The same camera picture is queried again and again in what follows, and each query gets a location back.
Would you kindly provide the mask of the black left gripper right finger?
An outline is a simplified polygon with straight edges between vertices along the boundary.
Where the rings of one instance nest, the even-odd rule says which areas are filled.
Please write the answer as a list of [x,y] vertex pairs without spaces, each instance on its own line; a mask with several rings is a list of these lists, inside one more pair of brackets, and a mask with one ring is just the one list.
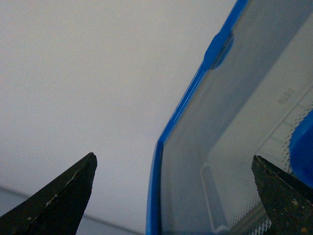
[[261,202],[271,221],[267,235],[313,233],[313,189],[261,156],[251,169]]

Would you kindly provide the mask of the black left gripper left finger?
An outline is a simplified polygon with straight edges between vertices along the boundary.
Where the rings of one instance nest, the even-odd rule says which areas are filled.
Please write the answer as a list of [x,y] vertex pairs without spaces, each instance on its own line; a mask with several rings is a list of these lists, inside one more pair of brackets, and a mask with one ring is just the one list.
[[87,154],[0,218],[2,235],[74,235],[88,205],[97,158]]

